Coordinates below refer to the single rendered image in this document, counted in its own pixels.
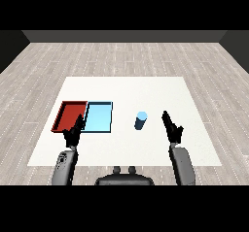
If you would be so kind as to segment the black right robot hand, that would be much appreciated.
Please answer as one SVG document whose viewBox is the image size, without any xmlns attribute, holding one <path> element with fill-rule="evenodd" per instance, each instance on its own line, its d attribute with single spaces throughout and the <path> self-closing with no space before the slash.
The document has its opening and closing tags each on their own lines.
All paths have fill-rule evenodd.
<svg viewBox="0 0 249 232">
<path fill-rule="evenodd" d="M 166 129 L 169 142 L 180 144 L 184 128 L 173 123 L 167 111 L 162 113 L 161 119 Z"/>
</svg>

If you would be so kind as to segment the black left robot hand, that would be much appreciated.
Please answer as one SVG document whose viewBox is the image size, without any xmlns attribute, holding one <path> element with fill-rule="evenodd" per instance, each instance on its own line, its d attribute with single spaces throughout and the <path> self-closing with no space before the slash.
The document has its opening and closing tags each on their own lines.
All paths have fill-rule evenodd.
<svg viewBox="0 0 249 232">
<path fill-rule="evenodd" d="M 62 130 L 64 139 L 66 141 L 66 146 L 68 148 L 76 147 L 79 144 L 80 134 L 84 126 L 85 126 L 85 121 L 82 115 L 78 115 L 73 127 L 71 127 L 69 130 L 67 129 Z"/>
</svg>

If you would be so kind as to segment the red shallow open box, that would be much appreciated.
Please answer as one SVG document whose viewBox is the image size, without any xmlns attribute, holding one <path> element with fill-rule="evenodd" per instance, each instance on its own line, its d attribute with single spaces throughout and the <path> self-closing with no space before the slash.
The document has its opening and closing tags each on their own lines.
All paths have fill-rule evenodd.
<svg viewBox="0 0 249 232">
<path fill-rule="evenodd" d="M 63 101 L 53 123 L 51 131 L 61 133 L 63 129 L 69 130 L 74 126 L 79 115 L 84 115 L 87 101 Z"/>
</svg>

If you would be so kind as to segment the light blue shallow open box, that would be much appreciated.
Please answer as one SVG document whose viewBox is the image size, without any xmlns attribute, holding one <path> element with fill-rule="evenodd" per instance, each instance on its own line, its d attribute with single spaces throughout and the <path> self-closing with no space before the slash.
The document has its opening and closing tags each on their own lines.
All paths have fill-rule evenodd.
<svg viewBox="0 0 249 232">
<path fill-rule="evenodd" d="M 84 114 L 83 133 L 110 133 L 113 103 L 110 101 L 89 101 Z"/>
</svg>

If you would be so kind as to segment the small blue can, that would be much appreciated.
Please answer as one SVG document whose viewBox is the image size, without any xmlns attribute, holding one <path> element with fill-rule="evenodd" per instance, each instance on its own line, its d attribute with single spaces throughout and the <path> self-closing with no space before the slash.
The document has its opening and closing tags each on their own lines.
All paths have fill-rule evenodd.
<svg viewBox="0 0 249 232">
<path fill-rule="evenodd" d="M 146 112 L 139 112 L 136 116 L 134 128 L 136 130 L 141 130 L 144 126 L 145 121 L 147 120 L 147 113 Z"/>
</svg>

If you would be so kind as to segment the dark grey robot body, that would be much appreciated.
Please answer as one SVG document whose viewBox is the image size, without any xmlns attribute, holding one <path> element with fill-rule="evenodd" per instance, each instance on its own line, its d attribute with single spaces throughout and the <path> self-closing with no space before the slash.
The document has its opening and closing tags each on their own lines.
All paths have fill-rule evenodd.
<svg viewBox="0 0 249 232">
<path fill-rule="evenodd" d="M 128 173 L 122 174 L 121 167 L 115 166 L 113 173 L 95 181 L 95 185 L 154 185 L 151 178 L 138 175 L 134 166 L 128 167 Z"/>
</svg>

